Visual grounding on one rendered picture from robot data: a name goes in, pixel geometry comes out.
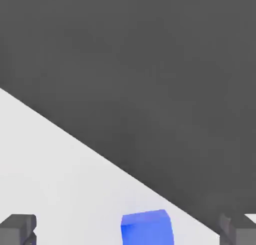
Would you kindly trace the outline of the small blue cube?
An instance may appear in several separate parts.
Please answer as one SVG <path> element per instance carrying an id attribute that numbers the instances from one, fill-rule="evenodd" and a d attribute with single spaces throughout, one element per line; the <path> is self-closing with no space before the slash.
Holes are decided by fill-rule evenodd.
<path id="1" fill-rule="evenodd" d="M 174 245 L 171 218 L 164 209 L 123 215 L 120 228 L 122 245 Z"/>

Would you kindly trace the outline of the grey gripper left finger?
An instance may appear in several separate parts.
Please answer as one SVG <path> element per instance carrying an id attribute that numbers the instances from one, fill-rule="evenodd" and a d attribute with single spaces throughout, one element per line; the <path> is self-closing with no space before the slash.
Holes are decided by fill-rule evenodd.
<path id="1" fill-rule="evenodd" d="M 37 245 L 34 214 L 11 214 L 0 223 L 0 245 Z"/>

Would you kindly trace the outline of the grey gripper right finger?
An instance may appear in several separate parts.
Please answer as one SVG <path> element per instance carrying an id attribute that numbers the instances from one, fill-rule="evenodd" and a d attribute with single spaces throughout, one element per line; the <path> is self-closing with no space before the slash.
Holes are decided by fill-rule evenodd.
<path id="1" fill-rule="evenodd" d="M 256 223 L 243 214 L 219 217 L 219 245 L 256 245 Z"/>

